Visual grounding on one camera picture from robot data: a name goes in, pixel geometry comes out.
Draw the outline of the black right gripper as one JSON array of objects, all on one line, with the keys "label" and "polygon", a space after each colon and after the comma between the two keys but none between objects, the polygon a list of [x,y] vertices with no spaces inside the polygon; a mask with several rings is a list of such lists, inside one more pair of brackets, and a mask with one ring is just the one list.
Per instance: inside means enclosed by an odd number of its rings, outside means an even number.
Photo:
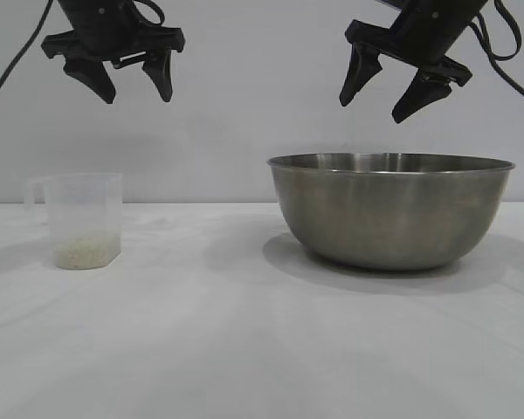
[{"label": "black right gripper", "polygon": [[483,1],[390,1],[399,9],[389,27],[353,20],[345,31],[351,44],[348,72],[339,100],[347,106],[383,68],[381,55],[418,69],[392,117],[401,123],[412,114],[452,93],[450,82],[464,86],[472,77],[465,65],[447,52],[472,19]]}]

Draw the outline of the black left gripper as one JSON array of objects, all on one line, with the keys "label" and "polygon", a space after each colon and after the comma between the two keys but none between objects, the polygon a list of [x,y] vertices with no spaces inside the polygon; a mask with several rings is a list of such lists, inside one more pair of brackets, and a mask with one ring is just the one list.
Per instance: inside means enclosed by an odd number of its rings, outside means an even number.
[{"label": "black left gripper", "polygon": [[107,104],[116,90],[101,62],[115,68],[143,62],[142,70],[154,83],[162,101],[170,102],[173,86],[171,52],[181,52],[185,38],[180,28],[165,27],[165,14],[153,1],[143,1],[158,17],[149,20],[137,1],[61,1],[72,28],[48,35],[41,47],[47,58],[66,58],[64,72],[91,89]]}]

